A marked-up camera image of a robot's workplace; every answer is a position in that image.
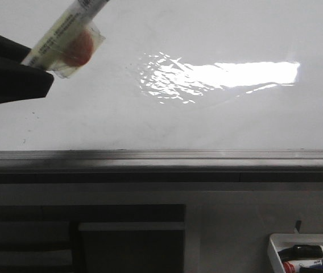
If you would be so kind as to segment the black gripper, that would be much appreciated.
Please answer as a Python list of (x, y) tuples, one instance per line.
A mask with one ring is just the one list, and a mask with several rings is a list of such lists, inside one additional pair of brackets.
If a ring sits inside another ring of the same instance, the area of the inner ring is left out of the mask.
[(30, 48), (0, 36), (0, 104), (44, 98), (54, 77), (37, 68), (24, 66)]

